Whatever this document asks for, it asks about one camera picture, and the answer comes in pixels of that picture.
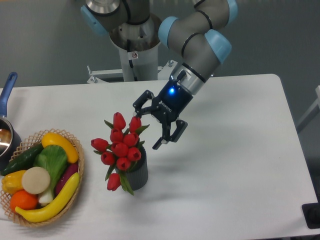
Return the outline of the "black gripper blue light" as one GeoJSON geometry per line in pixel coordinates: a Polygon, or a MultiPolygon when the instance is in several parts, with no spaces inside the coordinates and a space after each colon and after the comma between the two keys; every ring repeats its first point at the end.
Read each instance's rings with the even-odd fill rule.
{"type": "Polygon", "coordinates": [[[135,117],[151,114],[161,123],[162,136],[152,146],[153,150],[158,150],[162,144],[176,143],[179,140],[188,123],[177,118],[192,99],[193,96],[188,91],[177,82],[169,80],[155,98],[150,90],[145,90],[132,104],[135,117]],[[151,101],[151,106],[143,107],[147,101],[151,101]],[[171,134],[171,123],[174,121],[176,128],[171,134]]]}

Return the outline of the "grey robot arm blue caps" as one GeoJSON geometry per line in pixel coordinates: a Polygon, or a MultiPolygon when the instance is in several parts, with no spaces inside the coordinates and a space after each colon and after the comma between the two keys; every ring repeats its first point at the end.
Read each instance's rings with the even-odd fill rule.
{"type": "Polygon", "coordinates": [[[117,47],[126,82],[158,78],[160,44],[182,57],[158,95],[146,90],[133,103],[137,116],[152,115],[162,125],[154,149],[178,141],[187,127],[180,113],[232,50],[219,30],[237,17],[237,2],[195,0],[193,7],[188,17],[164,20],[151,13],[148,0],[87,0],[80,9],[89,27],[117,47]]]}

